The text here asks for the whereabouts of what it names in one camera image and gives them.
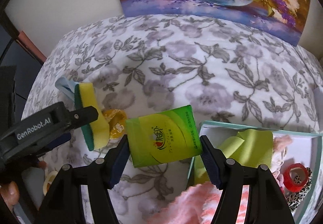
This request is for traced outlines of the person's hand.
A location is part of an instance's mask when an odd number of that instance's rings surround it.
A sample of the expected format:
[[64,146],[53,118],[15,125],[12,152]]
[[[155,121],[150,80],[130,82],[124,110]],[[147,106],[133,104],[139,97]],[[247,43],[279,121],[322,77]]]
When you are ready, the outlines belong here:
[[20,192],[17,183],[15,181],[11,181],[8,184],[1,185],[1,196],[8,209],[13,214],[14,206],[18,204],[20,198]]

